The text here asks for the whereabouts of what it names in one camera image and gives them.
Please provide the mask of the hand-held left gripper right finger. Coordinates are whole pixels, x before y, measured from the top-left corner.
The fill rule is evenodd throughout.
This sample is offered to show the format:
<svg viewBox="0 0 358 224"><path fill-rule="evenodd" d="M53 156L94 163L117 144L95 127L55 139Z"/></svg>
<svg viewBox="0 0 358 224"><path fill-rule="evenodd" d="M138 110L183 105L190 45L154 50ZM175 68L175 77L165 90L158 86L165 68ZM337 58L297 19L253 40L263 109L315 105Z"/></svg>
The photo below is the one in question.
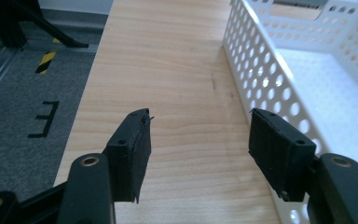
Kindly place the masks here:
<svg viewBox="0 0 358 224"><path fill-rule="evenodd" d="M316 145L279 115L254 108L249 153L278 197L308 198L310 224L358 224L358 162Z"/></svg>

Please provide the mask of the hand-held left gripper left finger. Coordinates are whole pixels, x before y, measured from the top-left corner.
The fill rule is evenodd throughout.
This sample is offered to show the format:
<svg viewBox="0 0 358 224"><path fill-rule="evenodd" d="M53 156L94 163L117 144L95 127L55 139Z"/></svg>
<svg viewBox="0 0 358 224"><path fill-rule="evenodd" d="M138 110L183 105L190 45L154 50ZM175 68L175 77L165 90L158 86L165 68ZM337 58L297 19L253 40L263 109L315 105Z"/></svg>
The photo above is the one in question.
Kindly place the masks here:
<svg viewBox="0 0 358 224"><path fill-rule="evenodd" d="M147 108L131 112L103 152L73 161L57 224L116 224L116 202L137 203L151 154Z"/></svg>

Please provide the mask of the white perforated plastic basket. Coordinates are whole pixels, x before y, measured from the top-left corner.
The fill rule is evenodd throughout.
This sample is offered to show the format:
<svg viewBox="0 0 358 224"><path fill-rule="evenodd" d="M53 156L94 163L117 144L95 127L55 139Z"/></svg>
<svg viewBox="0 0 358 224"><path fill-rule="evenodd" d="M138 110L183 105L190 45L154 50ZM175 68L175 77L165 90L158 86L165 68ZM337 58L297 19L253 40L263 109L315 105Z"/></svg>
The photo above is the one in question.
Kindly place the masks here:
<svg viewBox="0 0 358 224"><path fill-rule="evenodd" d="M358 0L231 0L224 49L250 122L279 115L315 145L358 162ZM274 191L285 223L310 224L308 198Z"/></svg>

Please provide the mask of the black tape floor mark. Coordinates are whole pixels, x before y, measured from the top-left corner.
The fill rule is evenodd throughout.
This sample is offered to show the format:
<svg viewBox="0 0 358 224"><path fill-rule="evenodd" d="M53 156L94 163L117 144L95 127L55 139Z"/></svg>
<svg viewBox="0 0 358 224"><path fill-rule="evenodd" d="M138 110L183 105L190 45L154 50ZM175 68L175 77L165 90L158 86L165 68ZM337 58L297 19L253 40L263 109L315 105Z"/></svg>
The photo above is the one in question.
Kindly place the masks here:
<svg viewBox="0 0 358 224"><path fill-rule="evenodd" d="M37 115L36 120L44 120L45 125L41 133L30 133L28 138L46 138L50 130L52 121L56 115L60 102L59 101L43 101L42 105L50 105L51 109L47 115Z"/></svg>

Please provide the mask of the yellow black hazard tape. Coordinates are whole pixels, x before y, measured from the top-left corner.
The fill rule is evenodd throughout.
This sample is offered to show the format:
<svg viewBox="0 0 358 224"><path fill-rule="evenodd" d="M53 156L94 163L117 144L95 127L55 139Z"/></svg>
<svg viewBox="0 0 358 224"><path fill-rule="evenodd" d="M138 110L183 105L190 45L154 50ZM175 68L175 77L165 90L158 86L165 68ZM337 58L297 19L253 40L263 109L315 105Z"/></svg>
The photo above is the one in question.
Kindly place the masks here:
<svg viewBox="0 0 358 224"><path fill-rule="evenodd" d="M35 72L37 74L41 74L41 75L45 75L46 72L48 71L48 68L52 62L52 60L54 59L55 55L56 55L57 51L56 50L49 50L47 51L44 56L42 57L41 62L39 63L39 65L37 66Z"/></svg>

